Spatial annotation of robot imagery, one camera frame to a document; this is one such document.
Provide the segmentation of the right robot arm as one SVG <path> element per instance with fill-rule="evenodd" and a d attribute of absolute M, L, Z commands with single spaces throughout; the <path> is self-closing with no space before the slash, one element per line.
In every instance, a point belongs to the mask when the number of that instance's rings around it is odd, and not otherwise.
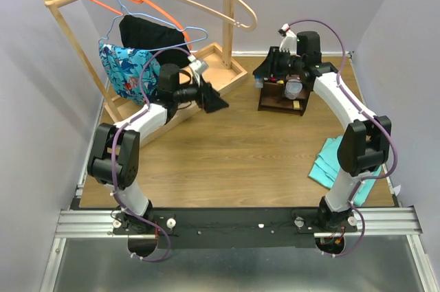
<path fill-rule="evenodd" d="M 287 25 L 278 32 L 280 45 L 270 47 L 253 72 L 254 85 L 261 90 L 258 109 L 304 115 L 309 95 L 315 93 L 344 128 L 336 152 L 340 169 L 314 220 L 322 231 L 330 232 L 348 221 L 362 183 L 388 160 L 391 121 L 367 109 L 347 88 L 338 68 L 322 61 L 317 32 L 295 34 Z"/>

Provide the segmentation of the clear paperclip jar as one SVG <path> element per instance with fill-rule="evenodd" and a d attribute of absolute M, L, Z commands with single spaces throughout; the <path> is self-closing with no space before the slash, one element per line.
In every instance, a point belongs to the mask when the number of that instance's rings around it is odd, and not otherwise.
<path fill-rule="evenodd" d="M 301 81 L 296 79 L 288 80 L 285 83 L 284 96 L 287 99 L 295 100 L 300 95 L 300 92 L 303 90 L 302 87 L 303 84 Z"/>

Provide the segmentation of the brown wooden desk organizer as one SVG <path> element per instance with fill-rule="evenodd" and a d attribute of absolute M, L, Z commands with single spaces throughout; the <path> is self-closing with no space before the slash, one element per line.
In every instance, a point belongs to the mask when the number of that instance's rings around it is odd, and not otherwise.
<path fill-rule="evenodd" d="M 285 84 L 279 85 L 276 82 L 265 81 L 258 100 L 259 111 L 273 111 L 279 113 L 290 113 L 303 116 L 309 101 L 310 91 L 302 88 L 300 95 L 295 99 L 300 103 L 300 110 L 293 108 L 293 101 L 284 96 Z"/>

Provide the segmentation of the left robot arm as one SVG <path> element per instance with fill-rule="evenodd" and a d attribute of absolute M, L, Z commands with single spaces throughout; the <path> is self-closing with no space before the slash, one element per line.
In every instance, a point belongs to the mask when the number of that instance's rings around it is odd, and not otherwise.
<path fill-rule="evenodd" d="M 182 69 L 174 64 L 159 69 L 154 102 L 145 104 L 131 117 L 116 124 L 100 124 L 95 132 L 87 164 L 88 175 L 110 189 L 129 226 L 143 234 L 154 227 L 166 234 L 175 226 L 169 219 L 161 228 L 153 220 L 153 205 L 137 183 L 140 145 L 152 132 L 166 126 L 174 118 L 181 104 L 193 102 L 206 113 L 228 108 L 229 104 L 213 86 L 204 80 L 205 62 L 190 64 L 191 82 L 182 84 Z"/>

